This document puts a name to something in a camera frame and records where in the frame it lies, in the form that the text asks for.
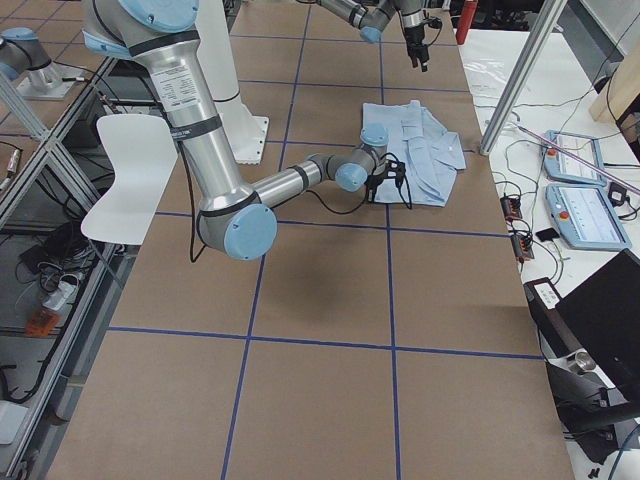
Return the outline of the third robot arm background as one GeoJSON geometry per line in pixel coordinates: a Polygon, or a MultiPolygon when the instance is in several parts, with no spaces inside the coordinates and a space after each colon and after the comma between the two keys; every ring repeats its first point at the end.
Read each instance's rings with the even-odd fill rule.
{"type": "Polygon", "coordinates": [[[53,62],[37,34],[27,27],[1,32],[1,72],[29,100],[62,100],[75,83],[84,80],[84,70],[53,62]]]}

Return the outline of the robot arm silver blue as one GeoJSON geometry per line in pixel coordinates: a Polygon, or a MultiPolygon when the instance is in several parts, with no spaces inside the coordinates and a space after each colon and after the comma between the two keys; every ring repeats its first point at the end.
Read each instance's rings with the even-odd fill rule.
{"type": "Polygon", "coordinates": [[[258,182],[246,182],[197,58],[197,1],[85,1],[86,46],[143,66],[202,193],[194,230],[208,247],[254,260],[273,245],[273,207],[323,181],[343,190],[368,189],[387,165],[388,135],[380,124],[361,132],[348,155],[314,154],[258,182]]]}
{"type": "Polygon", "coordinates": [[[397,15],[412,67],[422,72],[428,70],[430,56],[429,46],[424,43],[425,27],[435,21],[441,29],[442,23],[427,12],[425,1],[382,0],[371,8],[350,0],[300,1],[300,4],[326,9],[357,29],[368,43],[379,43],[387,25],[397,15]]]}

